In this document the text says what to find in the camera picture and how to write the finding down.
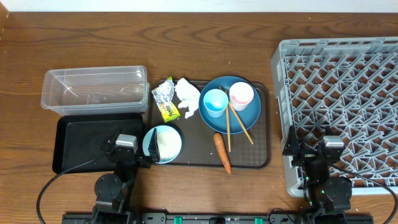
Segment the light blue bowl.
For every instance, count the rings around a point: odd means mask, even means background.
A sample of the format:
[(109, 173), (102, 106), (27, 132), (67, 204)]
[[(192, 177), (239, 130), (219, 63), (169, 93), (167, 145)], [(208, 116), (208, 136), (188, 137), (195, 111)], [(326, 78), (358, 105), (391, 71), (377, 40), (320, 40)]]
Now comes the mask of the light blue bowl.
[(147, 132), (142, 143), (144, 154), (146, 156), (150, 155), (149, 144), (154, 130), (157, 131), (157, 144), (160, 154), (158, 164), (166, 164), (173, 161), (181, 151), (182, 138), (179, 132), (171, 126), (160, 125)]

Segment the orange carrot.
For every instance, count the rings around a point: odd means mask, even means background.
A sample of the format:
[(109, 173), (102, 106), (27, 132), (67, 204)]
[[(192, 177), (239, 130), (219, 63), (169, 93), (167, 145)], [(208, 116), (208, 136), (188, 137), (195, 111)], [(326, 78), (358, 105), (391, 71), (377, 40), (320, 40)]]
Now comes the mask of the orange carrot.
[(223, 163), (224, 168), (226, 169), (226, 172), (228, 174), (231, 174), (231, 164), (229, 162), (229, 158), (226, 152), (225, 144), (223, 137), (220, 133), (216, 133), (213, 136), (213, 140), (215, 142), (215, 146), (217, 149), (217, 152), (219, 154), (219, 157)]

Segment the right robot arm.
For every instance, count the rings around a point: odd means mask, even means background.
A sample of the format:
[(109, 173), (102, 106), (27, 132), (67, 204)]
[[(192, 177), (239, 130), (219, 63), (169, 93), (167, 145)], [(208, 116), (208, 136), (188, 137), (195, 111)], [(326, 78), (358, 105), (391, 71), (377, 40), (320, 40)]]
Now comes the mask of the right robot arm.
[(304, 171), (303, 194), (310, 203), (310, 208), (296, 216), (294, 223), (347, 222), (345, 211), (351, 208), (351, 181), (330, 175), (330, 167), (340, 160), (344, 149), (343, 140), (333, 135), (330, 128), (325, 129), (325, 135), (313, 149), (304, 149), (299, 145), (295, 128), (289, 127), (282, 154), (291, 156), (291, 165)]

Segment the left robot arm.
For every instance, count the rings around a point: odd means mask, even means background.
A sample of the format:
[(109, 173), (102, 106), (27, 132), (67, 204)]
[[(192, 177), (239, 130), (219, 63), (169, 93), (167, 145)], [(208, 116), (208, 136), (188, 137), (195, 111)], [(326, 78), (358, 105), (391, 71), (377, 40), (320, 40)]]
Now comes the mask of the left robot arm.
[(149, 155), (138, 150), (137, 138), (118, 129), (101, 149), (116, 164), (112, 174), (102, 175), (95, 183), (96, 205), (93, 223), (141, 223), (140, 214), (130, 209), (130, 199), (140, 167), (150, 168), (160, 161), (157, 131), (149, 141)]

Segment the white tissue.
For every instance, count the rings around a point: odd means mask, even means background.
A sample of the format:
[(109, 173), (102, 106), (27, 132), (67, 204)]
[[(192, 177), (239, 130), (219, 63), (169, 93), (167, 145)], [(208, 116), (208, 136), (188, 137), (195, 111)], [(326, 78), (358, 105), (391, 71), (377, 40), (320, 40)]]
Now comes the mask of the white tissue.
[(199, 108), (199, 90), (189, 83), (185, 78), (181, 78), (175, 85), (175, 93), (180, 100), (178, 108), (188, 109), (185, 112), (185, 119), (193, 116), (196, 110)]

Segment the white rice pile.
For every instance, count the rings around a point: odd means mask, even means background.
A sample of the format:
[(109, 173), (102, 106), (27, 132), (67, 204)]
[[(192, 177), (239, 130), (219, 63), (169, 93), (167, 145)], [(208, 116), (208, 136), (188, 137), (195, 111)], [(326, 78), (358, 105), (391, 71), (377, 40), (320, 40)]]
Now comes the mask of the white rice pile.
[(174, 132), (158, 132), (157, 144), (159, 147), (160, 158), (163, 160), (172, 159), (180, 149), (180, 138)]

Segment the foil snack wrapper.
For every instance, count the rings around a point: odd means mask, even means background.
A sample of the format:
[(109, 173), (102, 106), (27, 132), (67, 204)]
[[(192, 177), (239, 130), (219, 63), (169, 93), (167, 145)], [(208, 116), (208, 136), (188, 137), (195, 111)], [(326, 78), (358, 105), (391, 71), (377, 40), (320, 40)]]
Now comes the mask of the foil snack wrapper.
[(165, 123), (180, 117), (177, 107), (172, 102), (175, 93), (175, 85), (172, 77), (168, 77), (162, 84), (152, 90), (155, 103)]

